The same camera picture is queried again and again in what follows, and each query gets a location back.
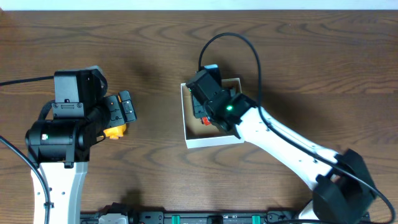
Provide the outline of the red toy car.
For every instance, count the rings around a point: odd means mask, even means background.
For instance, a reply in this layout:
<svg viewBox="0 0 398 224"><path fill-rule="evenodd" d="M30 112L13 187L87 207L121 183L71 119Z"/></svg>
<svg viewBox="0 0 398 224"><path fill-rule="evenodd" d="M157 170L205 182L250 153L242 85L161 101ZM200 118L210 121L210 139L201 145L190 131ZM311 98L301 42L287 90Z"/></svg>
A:
<svg viewBox="0 0 398 224"><path fill-rule="evenodd" d="M211 122L209 121L209 119L207 117L202 117L200 118L201 123L204 124L205 126L208 126L211 124Z"/></svg>

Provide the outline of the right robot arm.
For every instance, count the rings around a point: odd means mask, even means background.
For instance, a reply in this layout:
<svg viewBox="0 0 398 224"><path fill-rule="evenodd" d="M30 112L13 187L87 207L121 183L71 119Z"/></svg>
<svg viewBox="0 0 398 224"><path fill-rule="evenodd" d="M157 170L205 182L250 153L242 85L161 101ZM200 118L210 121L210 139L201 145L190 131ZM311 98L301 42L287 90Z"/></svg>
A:
<svg viewBox="0 0 398 224"><path fill-rule="evenodd" d="M203 69L186 83L220 131L260 147L297 174L312 199L295 221L359 223L376 199L375 185L355 151L340 154L305 139L275 120L250 97L231 94L216 69Z"/></svg>

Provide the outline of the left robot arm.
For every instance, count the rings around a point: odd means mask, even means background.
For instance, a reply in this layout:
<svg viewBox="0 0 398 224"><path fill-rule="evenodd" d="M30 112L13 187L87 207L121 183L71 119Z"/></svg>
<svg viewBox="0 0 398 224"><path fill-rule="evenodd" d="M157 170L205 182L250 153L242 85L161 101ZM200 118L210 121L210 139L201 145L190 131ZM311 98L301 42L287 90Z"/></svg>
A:
<svg viewBox="0 0 398 224"><path fill-rule="evenodd" d="M55 98L26 132L34 165L34 223L79 223L90 149L123 137L137 117L127 90L107 95L102 69L58 70Z"/></svg>

